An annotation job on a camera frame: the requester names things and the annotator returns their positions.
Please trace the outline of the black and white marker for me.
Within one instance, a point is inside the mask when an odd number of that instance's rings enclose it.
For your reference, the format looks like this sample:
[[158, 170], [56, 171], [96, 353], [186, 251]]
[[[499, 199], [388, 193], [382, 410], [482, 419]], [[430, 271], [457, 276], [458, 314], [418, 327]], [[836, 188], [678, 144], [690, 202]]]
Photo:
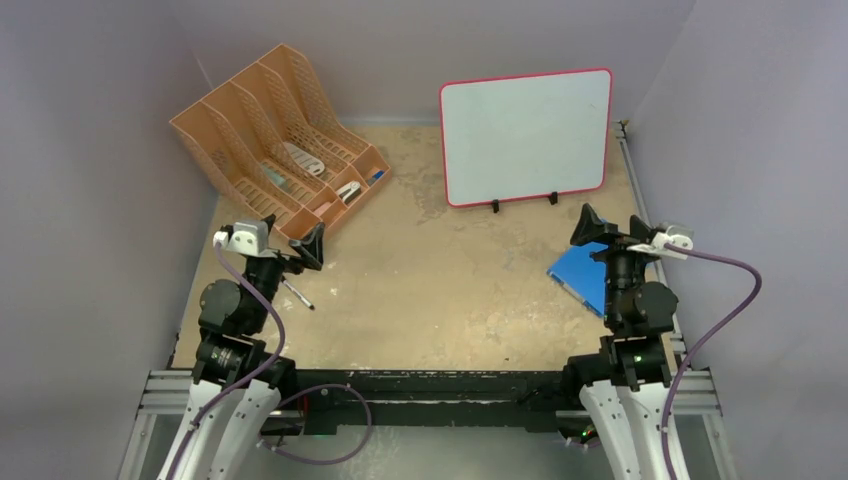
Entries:
[[306, 308], [311, 311], [315, 311], [316, 307], [313, 302], [311, 302], [300, 290], [298, 290], [291, 282], [289, 282], [286, 278], [281, 280], [281, 284], [295, 297], [297, 298]]

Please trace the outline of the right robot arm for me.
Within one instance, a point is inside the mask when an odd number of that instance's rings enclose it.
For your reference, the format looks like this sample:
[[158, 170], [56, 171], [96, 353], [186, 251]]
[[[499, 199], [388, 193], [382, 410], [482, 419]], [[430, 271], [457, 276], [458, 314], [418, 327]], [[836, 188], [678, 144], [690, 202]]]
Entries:
[[694, 242], [688, 229], [652, 227], [638, 216], [623, 232], [584, 204], [570, 243], [592, 243], [591, 259], [605, 267], [603, 323], [609, 333], [598, 353], [568, 360], [564, 399], [589, 413], [618, 479], [689, 476], [672, 409], [674, 380], [663, 337], [674, 329], [678, 297], [649, 281], [647, 267], [662, 257], [685, 259]]

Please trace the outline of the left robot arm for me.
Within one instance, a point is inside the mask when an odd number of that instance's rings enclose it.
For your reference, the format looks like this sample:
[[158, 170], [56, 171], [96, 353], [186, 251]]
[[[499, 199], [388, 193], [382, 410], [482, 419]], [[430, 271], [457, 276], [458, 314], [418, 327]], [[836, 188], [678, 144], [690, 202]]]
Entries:
[[202, 291], [188, 401], [161, 479], [234, 478], [268, 415], [297, 399], [295, 362], [282, 357], [280, 346], [267, 352], [254, 336], [268, 319], [282, 324], [272, 301], [287, 276], [321, 270], [325, 225], [290, 241], [287, 254], [269, 244], [275, 221], [238, 221], [212, 237], [230, 276]]

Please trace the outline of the pink-framed whiteboard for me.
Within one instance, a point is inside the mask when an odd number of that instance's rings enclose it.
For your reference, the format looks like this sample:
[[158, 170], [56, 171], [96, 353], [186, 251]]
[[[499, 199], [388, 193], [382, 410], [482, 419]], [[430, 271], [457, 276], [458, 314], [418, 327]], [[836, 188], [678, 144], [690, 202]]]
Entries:
[[600, 188], [613, 86], [603, 67], [444, 84], [447, 203], [465, 208]]

